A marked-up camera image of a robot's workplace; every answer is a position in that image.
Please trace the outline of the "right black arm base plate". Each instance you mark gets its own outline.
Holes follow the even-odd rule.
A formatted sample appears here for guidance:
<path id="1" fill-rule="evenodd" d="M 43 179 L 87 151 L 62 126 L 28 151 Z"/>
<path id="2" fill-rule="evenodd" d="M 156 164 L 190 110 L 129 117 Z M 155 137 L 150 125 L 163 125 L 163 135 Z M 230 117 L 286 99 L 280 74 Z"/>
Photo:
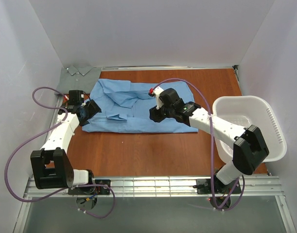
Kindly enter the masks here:
<path id="1" fill-rule="evenodd" d="M 217 179 L 214 179 L 214 192 L 215 194 L 228 194 L 233 186 L 235 185 L 235 180 L 233 180 L 231 183 L 224 185 L 222 182 L 220 182 Z M 211 182 L 210 178 L 208 179 L 197 179 L 196 185 L 193 186 L 197 190 L 197 194 L 211 194 Z M 240 194 L 241 193 L 241 187 L 239 182 L 236 183 L 236 186 L 234 187 L 233 194 Z"/>

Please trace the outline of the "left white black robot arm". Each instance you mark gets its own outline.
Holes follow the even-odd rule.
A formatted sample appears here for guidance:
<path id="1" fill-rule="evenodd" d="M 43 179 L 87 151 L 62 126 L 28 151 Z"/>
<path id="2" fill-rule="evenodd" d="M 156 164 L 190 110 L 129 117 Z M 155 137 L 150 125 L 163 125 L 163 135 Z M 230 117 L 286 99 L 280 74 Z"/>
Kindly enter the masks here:
<path id="1" fill-rule="evenodd" d="M 102 110 L 94 100 L 85 101 L 82 90 L 70 90 L 68 100 L 57 112 L 56 125 L 48 140 L 31 153 L 35 184 L 38 189 L 71 188 L 93 184 L 92 171 L 74 169 L 67 150 L 75 130 Z"/>

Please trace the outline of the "light blue long sleeve shirt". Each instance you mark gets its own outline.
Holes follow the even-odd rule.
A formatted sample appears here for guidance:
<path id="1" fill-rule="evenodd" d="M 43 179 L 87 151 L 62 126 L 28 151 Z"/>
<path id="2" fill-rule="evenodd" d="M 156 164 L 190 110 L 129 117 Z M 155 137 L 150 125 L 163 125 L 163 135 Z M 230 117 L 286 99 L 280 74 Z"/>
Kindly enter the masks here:
<path id="1" fill-rule="evenodd" d="M 149 118 L 156 100 L 149 96 L 153 83 L 133 83 L 126 80 L 99 79 L 90 93 L 101 112 L 88 120 L 82 130 L 88 133 L 196 133 L 175 119 L 160 123 Z"/>

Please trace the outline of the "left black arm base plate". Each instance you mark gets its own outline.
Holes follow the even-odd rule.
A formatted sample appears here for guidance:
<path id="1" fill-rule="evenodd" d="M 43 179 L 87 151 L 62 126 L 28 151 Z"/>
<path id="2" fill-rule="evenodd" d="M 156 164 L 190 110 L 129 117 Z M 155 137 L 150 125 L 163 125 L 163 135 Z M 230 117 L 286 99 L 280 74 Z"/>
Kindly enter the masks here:
<path id="1" fill-rule="evenodd" d="M 94 180 L 95 184 L 101 184 L 110 187 L 111 186 L 111 180 L 109 179 L 101 179 L 101 180 Z M 110 191 L 108 188 L 105 188 L 103 186 L 91 186 L 91 187 L 78 187 L 68 189 L 69 195 L 86 195 L 86 196 L 92 196 L 94 194 L 96 195 L 109 195 Z"/>

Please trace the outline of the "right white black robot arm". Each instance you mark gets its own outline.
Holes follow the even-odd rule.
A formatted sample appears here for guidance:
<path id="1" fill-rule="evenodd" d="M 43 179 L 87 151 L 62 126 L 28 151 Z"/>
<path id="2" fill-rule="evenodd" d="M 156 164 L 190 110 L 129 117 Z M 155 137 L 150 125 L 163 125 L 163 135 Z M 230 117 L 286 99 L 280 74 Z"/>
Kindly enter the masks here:
<path id="1" fill-rule="evenodd" d="M 252 175 L 269 155 L 262 132 L 255 125 L 244 127 L 210 115 L 200 105 L 184 102 L 173 88 L 150 89 L 149 96 L 154 97 L 157 103 L 149 110 L 152 121 L 173 118 L 176 122 L 213 135 L 232 148 L 232 160 L 213 175 L 212 186 L 218 192 L 228 188 L 240 176 Z"/>

